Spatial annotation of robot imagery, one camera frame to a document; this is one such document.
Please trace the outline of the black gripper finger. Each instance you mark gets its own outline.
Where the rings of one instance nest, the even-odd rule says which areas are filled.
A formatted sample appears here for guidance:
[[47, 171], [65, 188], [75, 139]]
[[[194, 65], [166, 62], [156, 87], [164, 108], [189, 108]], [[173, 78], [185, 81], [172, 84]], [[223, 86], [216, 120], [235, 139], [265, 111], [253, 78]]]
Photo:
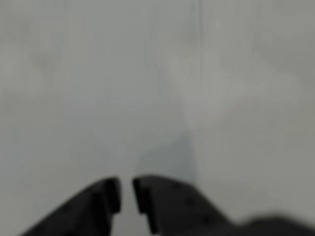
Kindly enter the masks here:
[[162, 176], [135, 177], [132, 184], [139, 212], [154, 236], [245, 234], [191, 184]]
[[118, 178], [99, 180], [70, 198], [22, 235], [109, 236], [121, 210]]

